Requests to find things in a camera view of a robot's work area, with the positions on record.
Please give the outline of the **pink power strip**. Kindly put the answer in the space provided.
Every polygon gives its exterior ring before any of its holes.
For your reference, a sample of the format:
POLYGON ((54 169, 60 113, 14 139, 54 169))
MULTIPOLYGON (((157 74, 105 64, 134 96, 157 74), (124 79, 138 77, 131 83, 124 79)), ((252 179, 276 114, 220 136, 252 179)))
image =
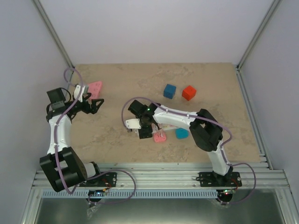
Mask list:
POLYGON ((91 94, 89 100, 97 99, 100 96, 100 91, 102 89, 102 81, 96 81, 89 83, 87 92, 91 94))

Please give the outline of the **white power strip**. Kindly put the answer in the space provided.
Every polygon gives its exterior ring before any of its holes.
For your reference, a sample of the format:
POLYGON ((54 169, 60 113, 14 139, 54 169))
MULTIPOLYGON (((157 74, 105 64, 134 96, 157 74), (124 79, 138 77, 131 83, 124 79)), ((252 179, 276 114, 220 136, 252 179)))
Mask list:
POLYGON ((152 131, 154 133, 158 132, 159 130, 163 130, 164 132, 179 129, 179 127, 168 125, 168 124, 159 124, 157 127, 155 124, 152 124, 152 131))

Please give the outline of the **cyan socket block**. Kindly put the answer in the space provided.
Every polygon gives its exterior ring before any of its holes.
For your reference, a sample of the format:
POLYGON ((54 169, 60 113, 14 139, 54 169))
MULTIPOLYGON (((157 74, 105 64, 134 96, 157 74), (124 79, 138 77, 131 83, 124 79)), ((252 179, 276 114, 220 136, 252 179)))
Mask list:
POLYGON ((183 128, 178 128, 175 130, 175 135, 177 139, 185 139, 189 136, 189 132, 183 128))

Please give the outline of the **blue cube socket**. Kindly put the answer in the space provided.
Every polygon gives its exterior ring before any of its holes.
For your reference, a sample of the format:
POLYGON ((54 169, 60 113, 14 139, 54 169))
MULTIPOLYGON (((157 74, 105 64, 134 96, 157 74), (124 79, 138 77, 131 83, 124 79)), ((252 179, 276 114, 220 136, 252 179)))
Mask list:
POLYGON ((176 93, 176 86, 167 84, 164 88, 163 96, 168 99, 173 99, 176 93))

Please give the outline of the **red cube socket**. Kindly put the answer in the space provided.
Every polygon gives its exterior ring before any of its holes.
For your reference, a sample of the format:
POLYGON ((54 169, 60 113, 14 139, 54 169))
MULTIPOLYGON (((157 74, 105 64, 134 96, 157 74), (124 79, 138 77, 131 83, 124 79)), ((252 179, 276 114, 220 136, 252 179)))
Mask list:
POLYGON ((187 101, 190 101, 192 98, 195 97, 197 90, 192 87, 191 85, 185 87, 182 91, 182 97, 187 101))

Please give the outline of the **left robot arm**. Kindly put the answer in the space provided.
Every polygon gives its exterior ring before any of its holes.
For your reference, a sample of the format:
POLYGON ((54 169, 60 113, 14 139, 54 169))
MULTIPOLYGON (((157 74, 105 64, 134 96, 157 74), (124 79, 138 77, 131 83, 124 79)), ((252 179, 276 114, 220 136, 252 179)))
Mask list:
POLYGON ((50 125, 50 146, 39 163, 50 185, 56 192, 69 191, 87 181, 91 186, 102 182, 102 174, 95 162, 83 163, 71 147, 71 125, 79 112, 96 114, 103 99, 92 99, 88 86, 76 85, 69 99, 63 88, 47 92, 50 103, 46 107, 46 120, 50 125))

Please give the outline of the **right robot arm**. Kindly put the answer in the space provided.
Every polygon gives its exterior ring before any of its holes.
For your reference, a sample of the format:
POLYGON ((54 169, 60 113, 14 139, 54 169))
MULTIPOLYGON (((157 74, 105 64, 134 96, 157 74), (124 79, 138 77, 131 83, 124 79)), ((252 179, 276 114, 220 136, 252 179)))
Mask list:
POLYGON ((164 105, 152 102, 144 105, 136 98, 130 100, 128 111, 135 118, 123 121, 128 130, 137 129, 139 137, 152 136, 152 127, 166 124, 182 128, 191 133, 197 147, 207 152, 212 164, 211 172, 200 172, 196 180, 201 187, 234 187, 242 186, 240 174, 233 171, 224 152, 222 131, 224 126, 219 124, 206 109, 199 112, 174 110, 164 105))

